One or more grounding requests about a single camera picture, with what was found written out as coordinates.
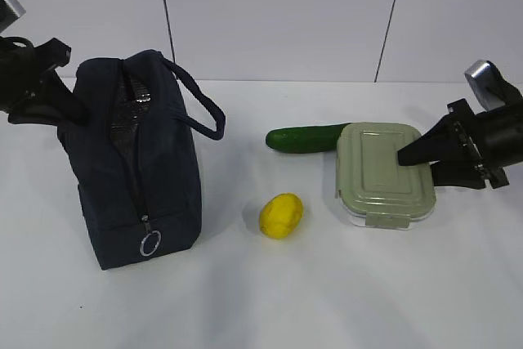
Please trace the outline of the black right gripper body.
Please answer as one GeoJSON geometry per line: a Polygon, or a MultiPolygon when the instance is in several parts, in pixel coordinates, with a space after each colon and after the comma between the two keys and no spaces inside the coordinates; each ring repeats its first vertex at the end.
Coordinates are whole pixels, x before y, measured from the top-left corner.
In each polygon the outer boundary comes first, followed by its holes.
{"type": "Polygon", "coordinates": [[[475,146],[473,167],[494,189],[509,185],[505,168],[522,162],[522,101],[474,113],[466,100],[447,105],[475,146]]]}

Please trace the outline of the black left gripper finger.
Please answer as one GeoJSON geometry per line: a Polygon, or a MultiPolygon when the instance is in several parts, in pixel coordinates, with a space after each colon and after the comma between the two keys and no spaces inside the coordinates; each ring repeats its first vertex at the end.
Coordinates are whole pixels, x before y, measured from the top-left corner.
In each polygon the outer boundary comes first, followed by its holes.
{"type": "Polygon", "coordinates": [[[61,114],[45,102],[24,100],[10,109],[7,121],[15,125],[59,125],[61,114]]]}
{"type": "Polygon", "coordinates": [[[42,99],[62,119],[76,124],[86,124],[87,107],[63,83],[56,71],[46,72],[41,79],[42,99]]]}

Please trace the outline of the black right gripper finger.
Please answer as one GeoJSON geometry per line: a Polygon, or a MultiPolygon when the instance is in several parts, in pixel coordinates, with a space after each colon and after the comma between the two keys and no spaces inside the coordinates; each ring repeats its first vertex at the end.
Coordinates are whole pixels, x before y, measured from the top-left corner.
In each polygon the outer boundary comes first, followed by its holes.
{"type": "Polygon", "coordinates": [[[472,168],[469,131],[473,118],[471,111],[445,115],[427,133],[398,151],[399,165],[445,163],[472,168]]]}
{"type": "Polygon", "coordinates": [[[434,186],[486,188],[490,179],[489,169],[478,159],[438,160],[431,162],[430,168],[434,186]]]}

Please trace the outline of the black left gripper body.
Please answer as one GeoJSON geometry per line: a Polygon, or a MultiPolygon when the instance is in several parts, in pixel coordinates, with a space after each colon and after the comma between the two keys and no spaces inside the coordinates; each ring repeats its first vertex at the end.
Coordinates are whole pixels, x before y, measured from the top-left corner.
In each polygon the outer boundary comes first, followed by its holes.
{"type": "Polygon", "coordinates": [[[1,38],[1,111],[42,105],[61,113],[69,90],[56,69],[70,61],[70,47],[57,38],[39,46],[27,38],[1,38]]]}

